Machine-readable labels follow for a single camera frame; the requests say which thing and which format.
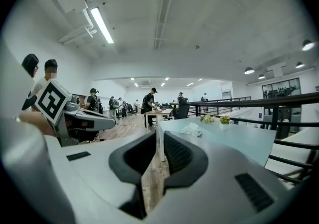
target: desk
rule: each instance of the desk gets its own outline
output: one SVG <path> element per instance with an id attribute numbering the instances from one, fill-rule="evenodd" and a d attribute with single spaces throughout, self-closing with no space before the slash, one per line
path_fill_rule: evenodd
<path id="1" fill-rule="evenodd" d="M 171 118 L 173 119 L 173 113 L 172 113 L 173 109 L 166 109 L 166 110 L 161 110 L 161 112 L 156 112 L 154 110 L 152 111 L 149 111 L 149 112 L 146 112 L 145 115 L 146 115 L 146 129 L 148 130 L 149 129 L 149 123 L 148 123 L 148 115 L 155 115 L 156 116 L 156 125 L 158 125 L 159 123 L 159 119 L 158 119 L 158 116 L 161 115 L 167 115 L 167 116 L 171 116 Z"/>
<path id="2" fill-rule="evenodd" d="M 164 161 L 164 132 L 180 132 L 181 129 L 191 122 L 196 123 L 202 130 L 202 135 L 197 140 L 228 145 L 241 151 L 258 164 L 262 166 L 266 165 L 273 148 L 276 131 L 235 124 L 230 124 L 228 130 L 221 130 L 219 128 L 219 119 L 216 119 L 212 123 L 204 123 L 197 118 L 159 122 L 157 134 L 159 136 L 161 161 Z"/>

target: railing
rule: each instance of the railing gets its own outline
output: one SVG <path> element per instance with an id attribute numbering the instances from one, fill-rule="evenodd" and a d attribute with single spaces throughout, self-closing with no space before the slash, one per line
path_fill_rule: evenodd
<path id="1" fill-rule="evenodd" d="M 294 106 L 300 106 L 300 105 L 319 103 L 319 93 L 309 93 L 309 94 L 301 94 L 301 95 L 290 96 L 290 97 L 262 99 L 262 100 L 250 100 L 250 99 L 251 99 L 250 97 L 245 97 L 245 98 L 226 99 L 226 100 L 190 102 L 188 104 L 190 108 L 193 108 L 194 110 L 189 111 L 189 113 L 192 113 L 189 116 L 213 115 L 215 117 L 221 117 L 220 114 L 222 113 L 233 112 L 234 110 L 239 110 L 241 108 L 265 107 L 265 108 L 273 109 L 272 121 L 250 120 L 250 119 L 232 118 L 232 117 L 230 117 L 230 119 L 236 122 L 243 121 L 248 123 L 262 124 L 264 126 L 270 125 L 271 129 L 277 130 L 277 132 L 281 130 L 282 126 L 319 127 L 319 122 L 278 121 L 279 107 L 294 107 Z M 297 179 L 291 178 L 288 175 L 283 175 L 283 174 L 273 172 L 274 174 L 276 174 L 279 178 L 285 181 L 292 182 L 293 184 L 300 183 L 305 177 L 311 174 L 311 171 L 315 167 L 313 165 L 313 161 L 315 159 L 316 151 L 319 150 L 319 145 L 286 142 L 286 141 L 281 141 L 279 139 L 275 139 L 274 143 L 289 146 L 289 147 L 297 147 L 297 148 L 310 150 L 310 154 L 308 156 L 306 163 L 301 163 L 301 162 L 270 155 L 269 156 L 270 159 L 302 168 L 300 170 L 300 175 Z"/>

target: floor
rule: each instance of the floor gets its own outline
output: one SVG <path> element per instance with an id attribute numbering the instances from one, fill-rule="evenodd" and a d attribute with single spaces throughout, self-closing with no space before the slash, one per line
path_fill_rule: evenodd
<path id="1" fill-rule="evenodd" d="M 118 120 L 118 124 L 114 128 L 100 132 L 99 137 L 105 140 L 113 140 L 119 137 L 139 133 L 141 131 L 145 131 L 144 116 L 136 114 Z M 147 214 L 149 214 L 161 200 L 163 195 L 164 179 L 168 176 L 168 163 L 167 161 L 161 162 L 160 142 L 157 141 L 155 156 L 142 176 L 144 204 Z"/>

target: white vase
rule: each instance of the white vase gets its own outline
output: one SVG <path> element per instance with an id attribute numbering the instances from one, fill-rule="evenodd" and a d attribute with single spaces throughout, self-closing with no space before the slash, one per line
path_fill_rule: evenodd
<path id="1" fill-rule="evenodd" d="M 219 124 L 219 127 L 220 127 L 221 130 L 227 130 L 227 129 L 229 128 L 229 124 L 222 124 L 222 123 L 220 123 L 220 124 Z"/>

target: table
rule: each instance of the table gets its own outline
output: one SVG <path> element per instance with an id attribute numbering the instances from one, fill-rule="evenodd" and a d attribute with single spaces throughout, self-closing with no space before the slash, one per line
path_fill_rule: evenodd
<path id="1" fill-rule="evenodd" d="M 173 119 L 173 109 L 165 109 L 165 110 L 161 110 L 161 112 L 156 112 L 156 111 L 152 110 L 152 111 L 146 112 L 145 115 L 146 115 L 146 129 L 148 130 L 150 128 L 149 123 L 148 123 L 148 115 L 155 115 L 156 116 L 156 124 L 158 125 L 158 123 L 159 123 L 158 116 L 159 115 L 171 116 L 171 118 Z"/>
<path id="2" fill-rule="evenodd" d="M 217 142 L 231 146 L 260 165 L 266 165 L 274 144 L 276 131 L 235 124 L 230 124 L 228 130 L 221 130 L 219 128 L 219 119 L 216 119 L 212 123 L 204 123 L 197 118 L 159 122 L 157 134 L 159 136 L 161 161 L 164 161 L 164 132 L 180 132 L 181 129 L 191 122 L 199 125 L 202 130 L 202 135 L 197 140 Z"/>

